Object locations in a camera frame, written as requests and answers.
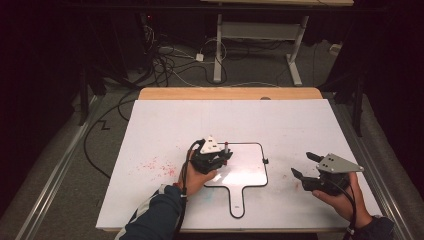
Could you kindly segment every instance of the dark sleeve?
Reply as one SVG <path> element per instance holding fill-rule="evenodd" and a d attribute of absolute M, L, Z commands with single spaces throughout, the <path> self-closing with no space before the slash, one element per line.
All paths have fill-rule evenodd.
<path fill-rule="evenodd" d="M 115 240 L 172 239 L 181 211 L 181 190 L 162 185 L 138 207 Z"/>
<path fill-rule="evenodd" d="M 363 228 L 357 229 L 354 240 L 390 240 L 393 239 L 394 223 L 387 217 L 373 216 L 372 221 Z"/>

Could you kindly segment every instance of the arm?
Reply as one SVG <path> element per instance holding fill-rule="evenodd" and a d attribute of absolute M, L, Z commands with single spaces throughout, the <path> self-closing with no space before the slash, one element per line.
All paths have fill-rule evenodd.
<path fill-rule="evenodd" d="M 351 188 L 346 191 L 350 196 L 355 196 L 356 204 L 356 222 L 355 233 L 353 239 L 355 240 L 388 240 L 392 239 L 393 222 L 386 218 L 377 216 L 372 217 L 365 206 L 364 197 L 361 188 L 359 187 L 358 177 L 356 173 L 349 173 Z M 350 221 L 353 215 L 352 205 L 344 194 L 338 196 L 330 196 L 324 192 L 315 190 L 312 194 L 321 201 L 331 205 L 336 212 L 344 219 Z"/>
<path fill-rule="evenodd" d="M 205 182 L 213 179 L 216 170 L 204 175 L 194 170 L 191 163 L 187 167 L 187 196 L 198 192 Z M 153 196 L 142 203 L 121 229 L 115 240 L 129 239 L 172 239 L 182 211 L 181 174 L 175 186 L 162 185 Z"/>
<path fill-rule="evenodd" d="M 137 208 L 115 240 L 172 239 L 182 210 L 180 195 L 179 188 L 162 185 Z"/>

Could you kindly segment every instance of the white desk leg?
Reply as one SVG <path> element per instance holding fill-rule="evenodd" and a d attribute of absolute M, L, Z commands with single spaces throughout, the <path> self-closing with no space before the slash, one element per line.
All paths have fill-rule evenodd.
<path fill-rule="evenodd" d="M 299 30 L 297 31 L 296 40 L 293 46 L 293 53 L 287 54 L 287 64 L 289 65 L 290 73 L 293 79 L 293 83 L 296 87 L 302 86 L 302 80 L 300 80 L 299 71 L 296 67 L 296 56 L 299 52 L 300 44 L 302 43 L 303 34 L 306 30 L 306 24 L 308 23 L 309 16 L 304 16 L 302 18 L 302 22 L 299 26 Z"/>
<path fill-rule="evenodd" d="M 221 39 L 222 39 L 222 14 L 218 14 L 218 22 L 216 29 L 216 55 L 215 55 L 215 67 L 213 70 L 213 81 L 216 83 L 221 82 L 221 64 L 222 64 L 222 52 L 221 52 Z"/>

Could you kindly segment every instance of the hand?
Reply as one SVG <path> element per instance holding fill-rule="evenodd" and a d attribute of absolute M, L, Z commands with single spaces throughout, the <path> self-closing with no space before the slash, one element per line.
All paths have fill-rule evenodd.
<path fill-rule="evenodd" d="M 358 176 L 356 173 L 349 173 L 350 185 L 352 188 L 348 187 L 346 192 L 352 197 L 352 190 L 355 194 L 355 203 L 356 203 L 356 222 L 355 228 L 362 228 L 365 225 L 369 224 L 372 221 L 371 215 L 368 213 L 364 197 L 362 195 L 361 188 L 358 183 Z M 352 204 L 344 194 L 338 196 L 330 196 L 325 192 L 314 190 L 312 195 L 320 199 L 321 201 L 332 206 L 336 212 L 343 217 L 344 219 L 351 221 L 353 215 Z"/>
<path fill-rule="evenodd" d="M 187 165 L 187 179 L 186 179 L 187 196 L 189 197 L 197 193 L 207 181 L 212 180 L 216 176 L 216 173 L 217 173 L 216 170 L 210 171 L 206 175 L 203 173 L 200 173 L 194 169 L 193 165 L 189 161 Z M 178 186 L 180 187 L 180 189 L 183 188 L 183 179 L 182 179 L 181 173 L 180 173 L 180 177 L 178 178 Z"/>

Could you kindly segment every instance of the gray carpet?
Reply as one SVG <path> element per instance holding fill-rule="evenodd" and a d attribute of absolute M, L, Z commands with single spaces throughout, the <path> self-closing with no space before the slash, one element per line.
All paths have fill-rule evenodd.
<path fill-rule="evenodd" d="M 270 46 L 270 43 L 261 43 L 261 46 L 266 48 Z M 293 87 L 284 59 L 285 53 L 290 51 L 290 43 L 284 42 L 275 50 L 253 48 L 256 52 L 252 51 L 247 56 L 246 49 L 231 50 L 231 47 L 236 48 L 237 46 L 229 47 L 227 59 L 224 60 L 227 74 L 224 86 L 243 84 L 241 86 L 244 87 L 269 87 L 269 84 L 272 84 Z M 296 63 L 304 86 L 317 86 L 327 78 L 335 61 L 335 57 L 327 51 L 329 47 L 330 44 L 326 42 L 318 46 L 301 47 Z M 194 56 L 197 52 L 184 46 L 179 46 L 178 49 L 184 53 L 175 54 L 184 55 L 188 53 Z M 178 65 L 191 61 L 177 57 L 172 57 L 172 59 Z M 212 60 L 213 58 L 208 57 L 205 61 Z M 205 79 L 206 71 L 207 78 L 210 81 L 212 80 L 213 66 L 210 64 L 195 65 L 204 66 L 205 69 L 200 67 L 190 68 L 179 73 L 179 77 L 174 74 L 169 77 L 168 85 L 173 87 L 213 86 Z M 174 71 L 179 72 L 189 66 L 192 65 L 175 68 Z M 137 79 L 139 76 L 140 74 L 136 71 L 130 71 L 131 79 Z M 145 83 L 152 83 L 153 81 L 154 78 L 151 77 Z M 159 86 L 164 86 L 166 83 L 164 76 L 161 76 L 160 81 L 163 82 Z M 106 79 L 106 85 L 107 94 L 104 97 L 93 98 L 90 123 L 94 123 L 100 116 L 116 106 L 121 98 L 128 93 L 128 90 L 117 86 L 111 80 Z M 138 93 L 133 92 L 125 100 L 135 99 L 137 96 Z M 325 94 L 325 96 L 329 99 L 332 98 L 332 94 Z M 130 116 L 131 106 L 132 104 L 129 103 L 120 108 L 124 117 Z M 73 143 L 73 137 L 81 130 L 81 127 L 78 126 L 80 116 L 78 108 L 78 102 L 76 102 L 75 114 L 51 140 L 49 146 L 44 149 L 13 203 L 1 219 L 0 239 L 16 238 L 55 166 L 63 158 L 64 153 L 69 150 L 69 146 Z M 388 215 L 399 221 L 396 239 L 419 239 L 419 236 L 424 234 L 423 227 L 421 227 L 424 224 L 421 217 L 424 214 L 422 199 L 385 140 L 384 133 L 375 120 L 366 97 L 362 117 L 362 138 L 358 138 L 352 133 L 348 116 L 351 110 L 350 106 L 333 104 L 333 109 L 358 162 L 365 161 L 368 164 L 375 165 L 378 174 L 384 180 L 384 186 L 382 186 L 381 181 L 375 183 L 372 181 L 373 175 L 366 175 L 376 197 L 378 199 L 389 197 L 388 200 L 395 207 L 398 207 L 399 214 L 387 212 Z M 87 154 L 96 166 L 110 175 L 125 134 L 127 121 L 119 115 L 117 109 L 110 111 L 101 120 L 105 121 L 96 123 L 87 137 Z M 116 235 L 116 233 L 95 229 L 109 180 L 88 162 L 84 153 L 83 140 L 81 139 L 78 142 L 75 151 L 71 154 L 66 175 L 60 182 L 59 190 L 52 196 L 53 201 L 45 216 L 42 216 L 44 217 L 43 221 L 38 231 L 35 232 L 34 239 L 113 239 Z M 380 204 L 383 212 L 386 212 L 386 209 L 392 209 L 391 206 L 386 206 L 390 204 L 386 204 L 384 201 Z M 342 233 L 319 233 L 318 239 L 341 239 L 342 235 Z M 268 237 L 257 239 L 284 239 L 285 237 L 300 239 L 296 236 L 289 238 L 287 235 L 269 235 Z M 221 236 L 219 239 L 228 239 L 228 236 Z"/>

